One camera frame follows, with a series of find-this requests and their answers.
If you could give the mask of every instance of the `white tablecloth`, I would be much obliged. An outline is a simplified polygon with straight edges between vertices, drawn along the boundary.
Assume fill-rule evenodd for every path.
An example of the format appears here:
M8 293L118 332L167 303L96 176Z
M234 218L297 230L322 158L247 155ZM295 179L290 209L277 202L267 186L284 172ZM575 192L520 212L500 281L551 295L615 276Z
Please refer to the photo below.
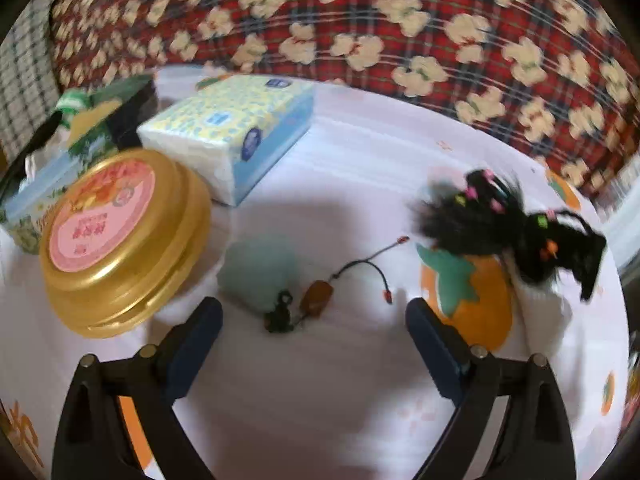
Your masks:
M0 399L18 401L37 434L48 475L58 416L78 359L133 355L158 343L200 300L215 296L226 244L255 234L286 236L302 261L303 283L323 279L411 231L409 206L430 178L485 166L516 175L528 209L564 205L544 168L487 134L429 110L368 92L318 84L310 131L242 205L214 206L209 245L188 282L152 320L109 340L66 329L49 308L37 258L0 235ZM598 226L581 199L581 213ZM404 328L406 301L420 296L413 244L380 256L396 297L383 301L379 277L354 269L337 283L332 306L286 336L223 302L225 323L189 395L174 406L186 433L221 480L401 480L426 459L453 412L441 399ZM626 313L612 257L598 289L580 304L563 274L574 316L551 359L570 417L578 477L587 479L612 449L622 418L628 355ZM522 322L498 355L526 358ZM612 407L602 396L612 374ZM467 477L482 473L504 402ZM156 476L154 466L148 474Z

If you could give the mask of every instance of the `blue tissue package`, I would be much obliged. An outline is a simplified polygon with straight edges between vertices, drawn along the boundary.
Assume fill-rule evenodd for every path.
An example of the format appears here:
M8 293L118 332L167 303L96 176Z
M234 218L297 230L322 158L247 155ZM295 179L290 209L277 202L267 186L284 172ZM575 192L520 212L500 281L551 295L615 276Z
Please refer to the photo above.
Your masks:
M308 130L313 108L313 83L233 75L160 112L138 135L195 170L214 200L235 206Z

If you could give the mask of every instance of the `small charm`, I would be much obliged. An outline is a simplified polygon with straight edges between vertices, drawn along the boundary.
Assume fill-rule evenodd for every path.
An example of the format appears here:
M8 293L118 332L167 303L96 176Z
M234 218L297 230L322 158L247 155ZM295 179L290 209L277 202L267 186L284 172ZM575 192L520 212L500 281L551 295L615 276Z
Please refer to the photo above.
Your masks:
M469 200L478 200L478 192L475 187L467 187L465 194Z
M504 206L500 202L498 202L495 198L492 198L491 202L489 202L489 206L493 211L495 211L498 214L504 213Z

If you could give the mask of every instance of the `black cord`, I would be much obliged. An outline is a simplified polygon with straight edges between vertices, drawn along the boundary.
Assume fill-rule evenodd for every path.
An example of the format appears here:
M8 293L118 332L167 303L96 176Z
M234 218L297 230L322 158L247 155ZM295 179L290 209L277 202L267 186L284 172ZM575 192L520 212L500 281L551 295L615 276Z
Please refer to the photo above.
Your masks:
M338 278L340 278L341 274L345 270L351 269L351 267L355 267L356 265L359 265L359 264L367 264L367 265L369 265L369 266L371 266L371 267L373 267L374 269L377 270L378 274L382 278L382 281L385 283L385 299L386 299L386 302L387 303L391 303L391 290L389 290L389 284L386 282L385 273L382 272L380 267L378 267L375 263L373 263L373 262L371 262L369 260L353 260L352 262L349 262L343 268L341 268L338 272L334 272L331 275L331 280L337 280Z

